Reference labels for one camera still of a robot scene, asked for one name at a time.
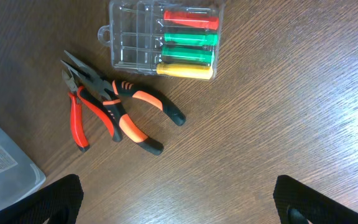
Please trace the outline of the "small red handled cutters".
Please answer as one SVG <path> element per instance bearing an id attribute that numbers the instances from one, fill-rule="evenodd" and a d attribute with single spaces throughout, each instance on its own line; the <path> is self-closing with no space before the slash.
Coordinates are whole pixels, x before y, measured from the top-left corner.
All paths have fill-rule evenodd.
<path id="1" fill-rule="evenodd" d="M 80 85 L 72 74 L 69 75 L 63 70 L 62 78 L 70 89 L 68 92 L 71 102 L 70 129 L 79 150 L 86 152 L 90 148 L 83 130 L 82 105 L 86 105 L 104 123 L 114 142 L 120 142 L 122 140 L 121 129 L 102 102 L 97 100 L 83 85 Z"/>

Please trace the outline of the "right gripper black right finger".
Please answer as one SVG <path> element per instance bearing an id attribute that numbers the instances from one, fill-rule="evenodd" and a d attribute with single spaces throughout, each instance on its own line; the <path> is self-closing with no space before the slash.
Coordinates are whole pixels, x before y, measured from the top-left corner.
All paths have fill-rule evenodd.
<path id="1" fill-rule="evenodd" d="M 358 223 L 358 213 L 288 175 L 277 177 L 273 191 L 281 223 Z"/>

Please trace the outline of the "clear screwdriver set case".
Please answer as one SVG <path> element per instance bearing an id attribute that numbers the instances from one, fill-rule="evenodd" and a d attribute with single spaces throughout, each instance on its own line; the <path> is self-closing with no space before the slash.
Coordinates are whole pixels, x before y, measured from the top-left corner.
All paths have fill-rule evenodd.
<path id="1" fill-rule="evenodd" d="M 99 41 L 113 68 L 143 75 L 212 80 L 224 1 L 111 1 Z"/>

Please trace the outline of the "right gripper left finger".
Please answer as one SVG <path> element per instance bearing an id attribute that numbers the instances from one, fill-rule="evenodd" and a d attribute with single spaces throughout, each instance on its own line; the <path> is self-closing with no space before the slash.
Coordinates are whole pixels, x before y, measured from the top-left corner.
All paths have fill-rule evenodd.
<path id="1" fill-rule="evenodd" d="M 0 211 L 0 223 L 75 224 L 83 189 L 78 175 L 69 174 Z"/>

